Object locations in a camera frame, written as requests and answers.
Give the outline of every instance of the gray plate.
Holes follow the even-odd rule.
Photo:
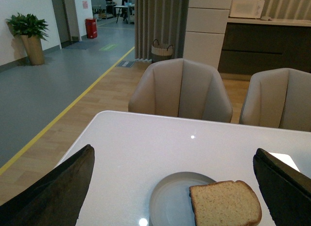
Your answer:
[[[189,187],[215,182],[202,174],[180,172],[162,179],[154,188],[149,213],[151,226],[195,226]]]

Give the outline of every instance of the white microwave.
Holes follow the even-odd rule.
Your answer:
[[[229,17],[260,18],[264,0],[232,0]]]

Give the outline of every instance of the wooden floor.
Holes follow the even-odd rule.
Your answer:
[[[127,111],[128,101],[149,64],[115,67],[101,79],[0,176],[0,205],[52,170],[98,112]],[[238,123],[249,82],[224,80],[224,85],[233,106],[231,123]]]

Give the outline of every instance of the dark cabinet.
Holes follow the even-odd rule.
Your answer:
[[[311,72],[311,27],[227,24],[219,72],[252,75],[277,68]]]

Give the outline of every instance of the potted plant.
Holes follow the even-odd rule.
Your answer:
[[[48,37],[45,33],[48,26],[46,21],[38,19],[32,14],[26,16],[20,13],[17,14],[17,16],[12,15],[11,19],[7,19],[13,35],[20,35],[32,65],[44,64],[41,39],[46,40],[44,36]]]

